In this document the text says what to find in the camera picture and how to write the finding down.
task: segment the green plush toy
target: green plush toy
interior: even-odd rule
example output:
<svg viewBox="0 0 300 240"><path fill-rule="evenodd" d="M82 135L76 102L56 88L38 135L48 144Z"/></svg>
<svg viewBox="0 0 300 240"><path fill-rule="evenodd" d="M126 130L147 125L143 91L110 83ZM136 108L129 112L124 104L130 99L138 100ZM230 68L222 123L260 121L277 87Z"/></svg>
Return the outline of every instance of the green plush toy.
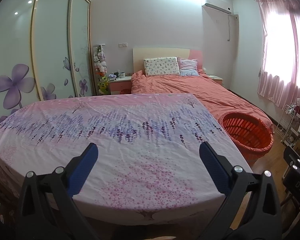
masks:
<svg viewBox="0 0 300 240"><path fill-rule="evenodd" d="M108 78L106 76L101 77L98 83L99 93L102 95L109 95L108 86Z"/></svg>

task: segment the frosted glass door panel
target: frosted glass door panel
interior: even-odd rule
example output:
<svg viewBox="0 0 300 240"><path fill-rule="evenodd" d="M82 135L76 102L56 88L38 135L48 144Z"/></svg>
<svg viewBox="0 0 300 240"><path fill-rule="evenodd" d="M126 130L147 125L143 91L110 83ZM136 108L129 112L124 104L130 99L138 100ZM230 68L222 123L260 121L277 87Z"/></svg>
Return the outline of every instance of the frosted glass door panel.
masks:
<svg viewBox="0 0 300 240"><path fill-rule="evenodd" d="M88 32L89 4L86 0L73 0L71 12L71 51L76 86L80 96L92 96L90 81L90 54Z"/></svg>
<svg viewBox="0 0 300 240"><path fill-rule="evenodd" d="M0 3L0 121L37 98L30 54L34 0Z"/></svg>
<svg viewBox="0 0 300 240"><path fill-rule="evenodd" d="M75 97L68 53L69 0L38 0L34 64L44 100Z"/></svg>

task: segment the silver screw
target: silver screw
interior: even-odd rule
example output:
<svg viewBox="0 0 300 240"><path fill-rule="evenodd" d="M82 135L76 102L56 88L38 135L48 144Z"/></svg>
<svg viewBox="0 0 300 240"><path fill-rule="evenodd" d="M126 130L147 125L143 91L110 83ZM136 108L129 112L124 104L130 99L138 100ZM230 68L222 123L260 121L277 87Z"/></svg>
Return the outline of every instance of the silver screw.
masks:
<svg viewBox="0 0 300 240"><path fill-rule="evenodd" d="M271 172L270 172L270 171L265 171L265 175L266 175L267 177L271 177Z"/></svg>
<svg viewBox="0 0 300 240"><path fill-rule="evenodd" d="M234 171L237 172L237 173L241 173L241 172L243 172L243 168L240 167L240 166L235 166Z"/></svg>
<svg viewBox="0 0 300 240"><path fill-rule="evenodd" d="M65 170L64 167L58 167L55 169L55 172L56 172L56 174L61 174L61 173L63 173L64 170Z"/></svg>
<svg viewBox="0 0 300 240"><path fill-rule="evenodd" d="M34 175L33 171L29 171L29 172L27 173L27 177L28 177L28 178L31 178L33 175Z"/></svg>

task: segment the bed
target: bed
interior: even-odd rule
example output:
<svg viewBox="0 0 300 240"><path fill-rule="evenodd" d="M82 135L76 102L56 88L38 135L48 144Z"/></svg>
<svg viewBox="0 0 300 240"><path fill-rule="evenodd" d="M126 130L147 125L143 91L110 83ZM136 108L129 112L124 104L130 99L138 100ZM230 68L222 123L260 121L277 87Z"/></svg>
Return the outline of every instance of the bed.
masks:
<svg viewBox="0 0 300 240"><path fill-rule="evenodd" d="M0 123L0 181L18 197L28 171L51 173L92 142L99 158L74 196L84 216L122 225L197 217L208 222L224 195L200 160L203 141L251 172L229 136L191 94L36 102Z"/></svg>
<svg viewBox="0 0 300 240"><path fill-rule="evenodd" d="M181 57L198 59L198 76L152 76L144 75L143 59L157 57ZM146 93L191 93L215 117L219 119L229 111L239 111L260 118L271 130L273 123L267 115L256 106L239 98L224 87L216 84L202 70L202 52L191 49L174 48L134 48L132 90L133 94Z"/></svg>

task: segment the pink curtain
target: pink curtain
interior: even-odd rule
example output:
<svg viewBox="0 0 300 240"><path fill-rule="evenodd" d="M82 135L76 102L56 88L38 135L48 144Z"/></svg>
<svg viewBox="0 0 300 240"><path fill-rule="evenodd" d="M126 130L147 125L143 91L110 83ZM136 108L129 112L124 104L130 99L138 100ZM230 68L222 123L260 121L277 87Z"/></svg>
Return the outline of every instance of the pink curtain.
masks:
<svg viewBox="0 0 300 240"><path fill-rule="evenodd" d="M284 108L300 98L300 4L257 0L263 23L263 62L258 94Z"/></svg>

